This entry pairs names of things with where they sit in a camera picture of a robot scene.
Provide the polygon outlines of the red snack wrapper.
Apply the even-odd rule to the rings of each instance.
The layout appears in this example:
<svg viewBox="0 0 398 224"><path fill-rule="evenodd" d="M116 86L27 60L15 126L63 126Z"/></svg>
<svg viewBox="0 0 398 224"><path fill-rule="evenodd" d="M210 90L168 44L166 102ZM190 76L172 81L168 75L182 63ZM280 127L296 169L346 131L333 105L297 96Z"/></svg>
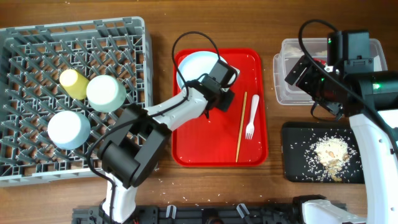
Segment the red snack wrapper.
<svg viewBox="0 0 398 224"><path fill-rule="evenodd" d="M320 58L314 58L315 61L320 62L323 66L326 66L326 61Z"/></svg>

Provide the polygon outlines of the white plastic fork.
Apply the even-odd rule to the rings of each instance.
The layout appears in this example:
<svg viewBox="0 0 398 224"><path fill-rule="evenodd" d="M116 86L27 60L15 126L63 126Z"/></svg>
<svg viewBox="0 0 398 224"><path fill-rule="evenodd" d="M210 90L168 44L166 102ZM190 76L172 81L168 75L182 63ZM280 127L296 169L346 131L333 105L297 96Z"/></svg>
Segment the white plastic fork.
<svg viewBox="0 0 398 224"><path fill-rule="evenodd" d="M252 100L251 100L249 122L246 126L246 131L245 131L245 138L248 140L252 139L252 137L254 135L254 130L255 130L254 120L255 120L255 115L256 115L258 104L259 104L259 95L253 95Z"/></svg>

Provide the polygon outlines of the light blue round plate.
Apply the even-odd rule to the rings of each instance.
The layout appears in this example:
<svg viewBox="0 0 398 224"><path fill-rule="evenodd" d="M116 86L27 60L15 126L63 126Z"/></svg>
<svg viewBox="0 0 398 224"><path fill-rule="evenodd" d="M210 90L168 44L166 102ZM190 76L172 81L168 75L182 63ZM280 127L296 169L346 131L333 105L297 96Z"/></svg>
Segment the light blue round plate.
<svg viewBox="0 0 398 224"><path fill-rule="evenodd" d="M219 57L214 52L198 51L188 54L178 65L180 72L176 72L178 92L183 91L186 93L185 84L180 75L182 75L187 86L196 88L197 90L199 90L199 87L197 87L196 81L208 90L216 92L219 90L226 91L227 88L222 88L219 83L209 76L211 69L218 59L227 63L223 57Z"/></svg>

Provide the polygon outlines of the wooden chopstick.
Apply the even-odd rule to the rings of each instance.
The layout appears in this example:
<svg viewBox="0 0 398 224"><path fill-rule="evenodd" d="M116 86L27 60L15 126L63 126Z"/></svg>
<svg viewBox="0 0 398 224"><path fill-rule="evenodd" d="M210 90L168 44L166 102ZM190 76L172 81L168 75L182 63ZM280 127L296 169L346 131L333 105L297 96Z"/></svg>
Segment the wooden chopstick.
<svg viewBox="0 0 398 224"><path fill-rule="evenodd" d="M247 95L248 95L248 93L245 91L244 92L244 98L243 98L242 110L241 110L241 119L240 119L240 123L239 123L239 135L238 135L238 142L237 142L237 147L236 147L235 163L237 163L238 159L239 159L239 152L240 152L241 140L242 140L242 134L243 134L243 123L244 123L244 117L245 117Z"/></svg>

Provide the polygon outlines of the green bowl with food scraps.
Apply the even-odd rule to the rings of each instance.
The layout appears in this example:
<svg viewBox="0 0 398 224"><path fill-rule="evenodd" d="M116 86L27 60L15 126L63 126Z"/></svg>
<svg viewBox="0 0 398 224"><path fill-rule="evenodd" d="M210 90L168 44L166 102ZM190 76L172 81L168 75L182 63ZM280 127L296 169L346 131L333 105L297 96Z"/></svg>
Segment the green bowl with food scraps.
<svg viewBox="0 0 398 224"><path fill-rule="evenodd" d="M92 79L86 88L86 97L90 106L103 113L119 109L126 99L124 85L109 75L100 75Z"/></svg>

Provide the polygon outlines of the yellow plastic cup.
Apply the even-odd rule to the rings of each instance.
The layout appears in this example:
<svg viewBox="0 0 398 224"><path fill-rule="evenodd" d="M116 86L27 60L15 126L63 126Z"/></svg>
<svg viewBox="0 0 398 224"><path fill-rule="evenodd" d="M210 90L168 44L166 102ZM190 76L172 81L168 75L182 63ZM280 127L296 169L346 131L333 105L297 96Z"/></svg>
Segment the yellow plastic cup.
<svg viewBox="0 0 398 224"><path fill-rule="evenodd" d="M74 69L64 70L60 77L60 84L70 97L77 100L86 98L86 88L89 79Z"/></svg>

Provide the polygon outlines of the light blue bowl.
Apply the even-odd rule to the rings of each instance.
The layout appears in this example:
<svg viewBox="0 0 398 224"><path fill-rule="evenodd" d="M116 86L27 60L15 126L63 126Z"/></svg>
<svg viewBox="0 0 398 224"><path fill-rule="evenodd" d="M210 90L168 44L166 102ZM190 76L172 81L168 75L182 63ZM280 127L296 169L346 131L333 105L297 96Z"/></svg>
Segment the light blue bowl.
<svg viewBox="0 0 398 224"><path fill-rule="evenodd" d="M47 131L58 148L72 150L86 142L90 129L90 122L81 113L61 111L50 119Z"/></svg>

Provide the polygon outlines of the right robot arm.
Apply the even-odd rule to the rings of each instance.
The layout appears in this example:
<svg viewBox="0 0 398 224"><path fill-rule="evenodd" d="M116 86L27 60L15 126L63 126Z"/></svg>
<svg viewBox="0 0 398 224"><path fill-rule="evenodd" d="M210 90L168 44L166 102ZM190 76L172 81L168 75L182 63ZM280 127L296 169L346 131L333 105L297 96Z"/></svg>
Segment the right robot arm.
<svg viewBox="0 0 398 224"><path fill-rule="evenodd" d="M368 214L357 217L326 199L300 204L303 223L397 223L397 72L331 69L306 55L285 78L332 114L343 113L356 138L368 200Z"/></svg>

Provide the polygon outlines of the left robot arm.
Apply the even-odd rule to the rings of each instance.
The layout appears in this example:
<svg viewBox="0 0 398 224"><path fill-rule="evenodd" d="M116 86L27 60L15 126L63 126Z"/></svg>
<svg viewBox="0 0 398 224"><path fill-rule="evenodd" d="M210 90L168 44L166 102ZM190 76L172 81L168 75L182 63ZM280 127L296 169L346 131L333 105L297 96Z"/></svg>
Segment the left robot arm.
<svg viewBox="0 0 398 224"><path fill-rule="evenodd" d="M101 205L108 223L126 222L136 209L137 188L148 178L172 132L186 122L208 116L213 108L227 111L234 93L232 82L212 78L188 81L167 101L147 107L128 106L114 127L96 141L101 177L108 192Z"/></svg>

